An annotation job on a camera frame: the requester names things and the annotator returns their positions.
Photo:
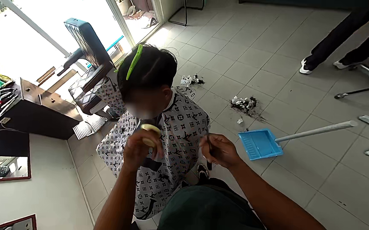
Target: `dustpan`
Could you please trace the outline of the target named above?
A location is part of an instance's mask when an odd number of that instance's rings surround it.
[[[302,138],[320,133],[327,133],[344,128],[351,128],[357,126],[355,121],[347,121],[338,124],[329,125],[322,128],[317,128],[302,133],[295,133],[283,138],[276,138],[271,130],[264,128],[248,132],[238,133],[239,138],[244,145],[250,160],[257,160],[262,158],[274,157],[284,154],[279,142],[287,141],[296,138]]]

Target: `metal chair leg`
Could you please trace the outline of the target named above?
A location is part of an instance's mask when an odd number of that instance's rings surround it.
[[[187,3],[186,3],[186,0],[184,0],[184,6],[179,8],[169,19],[168,19],[168,22],[170,23],[174,23],[174,24],[179,24],[179,25],[182,25],[182,26],[187,26],[187,8],[189,9],[197,9],[197,10],[203,10],[204,8],[204,1],[205,0],[202,0],[203,1],[203,5],[202,7],[187,7]],[[181,9],[184,8],[184,12],[186,14],[186,23],[180,23],[180,22],[175,22],[175,21],[172,21],[171,19],[174,17],[174,15],[176,15]]]
[[[366,92],[369,91],[369,88],[366,89],[361,89],[361,90],[357,90],[357,91],[352,91],[352,92],[345,92],[345,93],[339,93],[335,95],[335,99],[340,99],[349,95],[354,95],[354,94],[358,94],[358,93],[362,93],[362,92]]]

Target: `black leather barber chair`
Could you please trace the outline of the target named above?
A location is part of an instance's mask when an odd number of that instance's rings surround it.
[[[110,120],[117,120],[119,116],[112,109],[109,108],[106,112],[103,111],[106,103],[94,94],[96,90],[94,89],[95,85],[106,77],[109,71],[115,68],[110,56],[89,23],[70,18],[64,24],[80,48],[68,57],[64,64],[64,70],[59,72],[58,75],[60,76],[79,59],[89,61],[92,66],[69,88],[69,92],[83,113],[87,115],[95,113]],[[105,123],[105,119],[95,124],[89,123],[91,127],[88,126],[87,128],[86,124],[80,124],[78,125],[80,127],[76,126],[74,128],[78,139],[89,135],[89,131],[97,131]]]

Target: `barber cape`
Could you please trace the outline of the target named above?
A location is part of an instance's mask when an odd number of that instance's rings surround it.
[[[140,119],[126,111],[116,82],[104,78],[95,94],[121,115],[97,147],[98,155],[118,177],[126,140],[138,128]],[[151,160],[150,149],[137,172],[134,210],[137,219],[151,218],[163,210],[184,175],[197,163],[199,140],[210,127],[207,113],[190,99],[194,98],[194,89],[175,86],[172,91],[172,100],[158,124],[164,157]]]

